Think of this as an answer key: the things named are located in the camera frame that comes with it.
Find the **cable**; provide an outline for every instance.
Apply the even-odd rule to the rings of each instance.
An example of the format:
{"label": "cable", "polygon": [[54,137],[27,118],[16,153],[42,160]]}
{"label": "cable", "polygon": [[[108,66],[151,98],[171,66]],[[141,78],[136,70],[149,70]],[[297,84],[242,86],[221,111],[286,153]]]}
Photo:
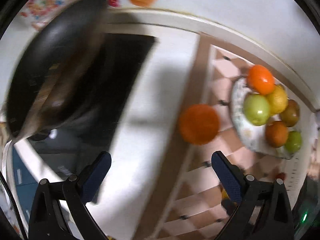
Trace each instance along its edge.
{"label": "cable", "polygon": [[8,186],[7,182],[5,181],[5,179],[4,179],[3,175],[2,175],[2,172],[0,172],[0,181],[1,181],[2,185],[4,186],[5,191],[7,192],[8,196],[9,196],[9,199],[10,199],[11,205],[13,207],[14,214],[16,215],[16,218],[17,218],[17,221],[18,221],[18,225],[20,227],[20,231],[22,233],[23,239],[24,240],[28,240],[26,231],[24,230],[24,226],[22,224],[22,220],[21,220],[21,217],[20,217],[20,214],[19,214],[19,211],[18,211],[17,204],[16,204],[16,202],[15,202],[15,200],[13,198],[13,195],[11,193],[11,190],[9,189],[9,186]]}

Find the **wall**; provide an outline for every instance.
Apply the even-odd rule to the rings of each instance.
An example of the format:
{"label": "wall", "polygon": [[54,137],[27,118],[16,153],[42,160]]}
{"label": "wall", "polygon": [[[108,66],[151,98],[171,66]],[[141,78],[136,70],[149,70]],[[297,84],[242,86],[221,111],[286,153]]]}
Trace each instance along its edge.
{"label": "wall", "polygon": [[[128,0],[120,4],[135,7]],[[157,0],[152,8],[204,17],[246,35],[289,65],[320,101],[320,36],[293,0]],[[31,31],[18,30],[21,37],[11,27],[10,35],[6,33],[0,41],[0,102],[17,55],[32,36]]]}

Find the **yellow lemon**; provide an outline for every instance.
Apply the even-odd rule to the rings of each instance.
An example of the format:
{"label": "yellow lemon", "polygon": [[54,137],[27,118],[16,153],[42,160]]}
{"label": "yellow lemon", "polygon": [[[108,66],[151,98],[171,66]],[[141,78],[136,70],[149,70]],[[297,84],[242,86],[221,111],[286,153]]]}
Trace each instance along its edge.
{"label": "yellow lemon", "polygon": [[288,95],[282,85],[276,85],[272,93],[266,95],[271,115],[282,113],[288,106]]}

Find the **green light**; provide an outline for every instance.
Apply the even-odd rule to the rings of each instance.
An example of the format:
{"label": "green light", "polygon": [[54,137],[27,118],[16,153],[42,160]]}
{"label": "green light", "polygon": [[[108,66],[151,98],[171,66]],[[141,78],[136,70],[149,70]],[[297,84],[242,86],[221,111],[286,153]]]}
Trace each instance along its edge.
{"label": "green light", "polygon": [[304,214],[304,217],[303,217],[303,219],[302,219],[302,222],[304,222],[304,221],[306,220],[306,218],[307,218],[307,214]]}

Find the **screw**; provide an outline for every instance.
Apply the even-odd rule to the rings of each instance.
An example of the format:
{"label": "screw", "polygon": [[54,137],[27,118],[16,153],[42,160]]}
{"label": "screw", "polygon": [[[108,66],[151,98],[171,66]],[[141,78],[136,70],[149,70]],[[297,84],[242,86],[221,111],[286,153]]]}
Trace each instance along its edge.
{"label": "screw", "polygon": [[283,180],[282,180],[282,179],[276,179],[276,182],[277,182],[279,185],[282,185],[282,184],[283,184]]}
{"label": "screw", "polygon": [[247,176],[245,176],[246,177],[246,179],[248,180],[248,181],[254,181],[254,176],[252,176],[251,174],[249,174],[249,175],[247,175]]}
{"label": "screw", "polygon": [[68,180],[70,180],[70,181],[75,181],[77,178],[78,178],[77,175],[71,175],[71,176],[68,178]]}
{"label": "screw", "polygon": [[40,185],[44,185],[44,184],[46,184],[46,183],[47,183],[47,179],[41,179]]}

